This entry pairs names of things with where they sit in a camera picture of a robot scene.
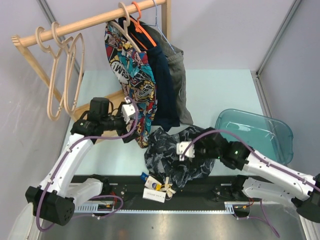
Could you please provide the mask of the dark leaf-print shorts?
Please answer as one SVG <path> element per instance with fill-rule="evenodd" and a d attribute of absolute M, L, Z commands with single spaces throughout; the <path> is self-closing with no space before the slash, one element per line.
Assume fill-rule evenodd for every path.
<path fill-rule="evenodd" d="M 178 143 L 190 142 L 203 132 L 203 128 L 195 125 L 173 135 L 158 128 L 149 136 L 149 146 L 144 154 L 146 168 L 159 179 L 168 178 L 174 190 L 184 188 L 188 181 L 207 178 L 214 168 L 214 158 L 195 157 L 191 161 L 180 161 L 177 154 Z"/>

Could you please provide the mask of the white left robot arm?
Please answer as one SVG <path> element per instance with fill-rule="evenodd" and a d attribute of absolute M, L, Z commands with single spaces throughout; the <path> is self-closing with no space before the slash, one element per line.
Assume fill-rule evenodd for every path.
<path fill-rule="evenodd" d="M 29 186 L 26 190 L 26 200 L 33 205 L 35 223 L 41 232 L 54 225 L 65 226 L 76 208 L 89 200 L 112 197 L 109 179 L 97 174 L 69 188 L 81 162 L 97 140 L 135 138 L 139 116 L 136 102 L 125 97 L 116 114 L 109 109 L 112 105 L 108 98 L 94 97 L 89 109 L 74 122 L 68 142 L 50 172 L 37 187 Z M 42 227 L 41 220 L 50 222 L 50 227 Z"/>

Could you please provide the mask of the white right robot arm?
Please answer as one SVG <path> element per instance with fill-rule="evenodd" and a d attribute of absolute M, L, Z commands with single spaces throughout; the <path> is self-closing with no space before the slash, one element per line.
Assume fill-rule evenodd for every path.
<path fill-rule="evenodd" d="M 238 175 L 230 188 L 231 196 L 237 201 L 245 197 L 267 200 L 291 207 L 314 223 L 320 221 L 320 176 L 282 165 L 230 131 L 207 128 L 191 141 L 178 142 L 176 154 L 181 162 L 195 158 L 218 159 L 229 169 L 263 179 Z"/>

